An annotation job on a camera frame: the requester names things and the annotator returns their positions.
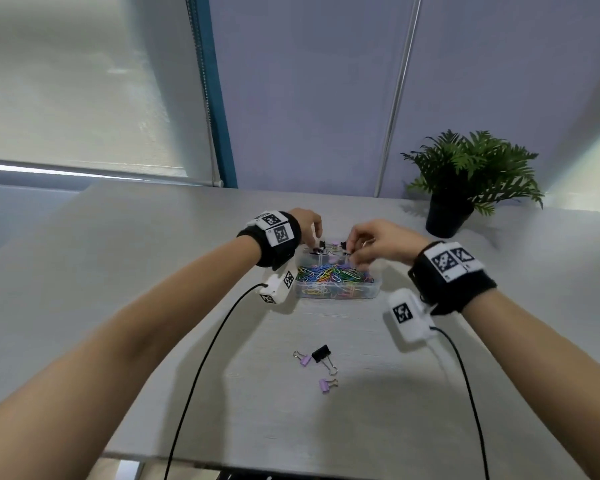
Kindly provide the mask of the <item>person's right hand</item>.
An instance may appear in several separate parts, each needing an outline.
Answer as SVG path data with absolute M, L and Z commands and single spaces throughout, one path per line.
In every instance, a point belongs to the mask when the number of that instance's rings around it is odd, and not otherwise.
M 423 235 L 386 219 L 373 219 L 360 224 L 377 226 L 374 242 L 375 261 L 384 259 L 411 266 L 416 257 L 430 244 Z

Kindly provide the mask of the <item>person's left hand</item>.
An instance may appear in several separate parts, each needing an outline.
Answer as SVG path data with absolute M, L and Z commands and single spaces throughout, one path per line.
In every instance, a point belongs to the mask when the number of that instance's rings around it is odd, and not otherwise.
M 306 225 L 308 223 L 309 217 L 321 217 L 318 213 L 302 208 L 294 208 L 288 211 L 288 213 L 293 216 L 299 224 L 301 230 L 301 243 L 306 245 Z

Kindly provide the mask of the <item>person's left forearm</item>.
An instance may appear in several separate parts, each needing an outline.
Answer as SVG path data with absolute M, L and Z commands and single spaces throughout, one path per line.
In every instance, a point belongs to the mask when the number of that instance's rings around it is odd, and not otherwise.
M 261 258 L 242 235 L 154 286 L 0 402 L 0 480 L 86 480 L 159 364 Z

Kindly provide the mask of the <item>person's right forearm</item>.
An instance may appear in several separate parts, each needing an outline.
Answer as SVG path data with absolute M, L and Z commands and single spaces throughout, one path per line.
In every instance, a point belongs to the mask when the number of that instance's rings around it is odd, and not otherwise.
M 600 364 L 497 289 L 461 314 L 538 419 L 600 480 Z

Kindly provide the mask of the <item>pile of small binder clips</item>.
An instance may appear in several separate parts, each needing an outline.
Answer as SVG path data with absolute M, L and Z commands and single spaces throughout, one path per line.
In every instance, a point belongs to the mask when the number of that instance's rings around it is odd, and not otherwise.
M 326 257 L 337 257 L 337 258 L 347 258 L 348 256 L 343 256 L 338 251 L 338 246 L 341 241 L 326 241 L 328 244 L 328 250 L 325 252 L 320 252 L 318 248 L 309 248 L 304 250 L 304 253 L 310 256 L 326 256 Z

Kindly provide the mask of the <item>pile of coloured paper clips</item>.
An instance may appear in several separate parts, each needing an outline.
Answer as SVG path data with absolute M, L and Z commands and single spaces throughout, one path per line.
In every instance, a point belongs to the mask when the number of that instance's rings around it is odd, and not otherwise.
M 368 271 L 344 264 L 299 266 L 295 290 L 299 298 L 372 299 L 381 286 Z

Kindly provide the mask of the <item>black left wristband with markers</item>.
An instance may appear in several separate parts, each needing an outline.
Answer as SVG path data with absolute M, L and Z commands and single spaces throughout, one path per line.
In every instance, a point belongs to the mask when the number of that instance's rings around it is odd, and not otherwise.
M 273 271 L 294 257 L 302 238 L 298 220 L 288 212 L 277 210 L 264 211 L 250 220 L 237 236 L 252 238 L 261 251 L 256 266 Z

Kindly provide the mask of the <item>black wristband with markers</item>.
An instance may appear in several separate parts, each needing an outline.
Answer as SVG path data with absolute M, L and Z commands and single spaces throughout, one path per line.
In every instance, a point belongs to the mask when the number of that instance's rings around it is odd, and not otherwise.
M 264 211 L 250 220 L 237 236 L 252 238 L 261 251 L 256 266 L 273 271 L 294 257 L 302 238 L 298 220 L 288 212 L 277 210 Z
M 476 297 L 497 288 L 483 263 L 458 242 L 435 241 L 416 256 L 408 276 L 432 315 L 462 312 Z

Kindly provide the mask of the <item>clear plastic compartment box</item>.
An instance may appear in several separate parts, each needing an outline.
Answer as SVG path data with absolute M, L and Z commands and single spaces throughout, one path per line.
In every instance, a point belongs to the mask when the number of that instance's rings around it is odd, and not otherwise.
M 373 299 L 382 286 L 379 272 L 361 271 L 352 265 L 345 241 L 319 241 L 302 246 L 296 254 L 294 285 L 299 298 Z

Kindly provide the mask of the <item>black right wristband with markers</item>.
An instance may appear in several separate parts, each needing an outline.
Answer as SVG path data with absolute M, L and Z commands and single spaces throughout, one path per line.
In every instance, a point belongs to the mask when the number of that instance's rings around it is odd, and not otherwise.
M 408 276 L 432 315 L 462 312 L 476 297 L 497 288 L 483 263 L 458 242 L 435 241 L 416 256 Z

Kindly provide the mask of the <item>large black binder clip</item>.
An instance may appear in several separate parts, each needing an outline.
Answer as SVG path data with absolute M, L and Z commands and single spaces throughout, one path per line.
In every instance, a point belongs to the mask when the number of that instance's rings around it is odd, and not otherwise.
M 331 350 L 328 345 L 323 345 L 320 348 L 314 350 L 311 354 L 312 359 L 316 363 L 320 363 L 328 370 L 330 376 L 336 376 L 338 373 L 338 368 L 334 366 L 331 360 Z

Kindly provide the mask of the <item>green plant in black pot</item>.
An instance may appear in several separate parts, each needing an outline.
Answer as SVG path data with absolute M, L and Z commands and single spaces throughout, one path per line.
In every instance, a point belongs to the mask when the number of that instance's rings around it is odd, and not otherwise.
M 402 156 L 419 170 L 407 190 L 431 197 L 425 229 L 437 238 L 455 236 L 474 212 L 492 216 L 503 201 L 544 208 L 544 192 L 530 165 L 538 154 L 487 130 L 468 136 L 447 130 Z

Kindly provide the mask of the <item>white roller window blind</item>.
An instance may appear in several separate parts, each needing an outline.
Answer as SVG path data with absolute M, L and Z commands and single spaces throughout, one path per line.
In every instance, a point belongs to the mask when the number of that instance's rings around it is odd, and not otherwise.
M 0 170 L 222 187 L 185 0 L 0 0 Z

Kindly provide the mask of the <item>silver metal wall strip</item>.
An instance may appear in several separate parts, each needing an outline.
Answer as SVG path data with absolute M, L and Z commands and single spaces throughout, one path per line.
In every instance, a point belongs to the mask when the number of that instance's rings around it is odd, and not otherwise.
M 376 184 L 374 187 L 373 197 L 378 198 L 384 181 L 384 175 L 386 172 L 386 166 L 390 155 L 390 150 L 393 142 L 393 136 L 395 132 L 395 126 L 400 112 L 400 106 L 402 101 L 402 94 L 404 91 L 404 85 L 408 74 L 409 63 L 411 59 L 411 53 L 413 50 L 413 44 L 415 34 L 418 26 L 418 19 L 420 17 L 422 7 L 422 0 L 413 0 L 411 7 L 411 14 L 409 16 L 408 30 L 404 40 L 402 53 L 400 57 L 399 72 L 397 75 L 395 89 L 392 97 L 392 104 L 390 108 L 390 115 L 386 126 L 384 135 L 383 145 L 381 149 L 381 159 L 379 161 L 379 168 L 377 172 Z

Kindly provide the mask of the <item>blue window frame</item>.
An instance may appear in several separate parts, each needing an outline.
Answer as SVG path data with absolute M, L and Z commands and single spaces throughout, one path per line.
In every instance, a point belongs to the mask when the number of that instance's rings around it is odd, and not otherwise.
M 219 78 L 219 66 L 209 0 L 185 0 L 194 37 L 200 80 L 205 99 L 211 148 L 218 180 L 225 187 L 238 188 L 230 132 Z

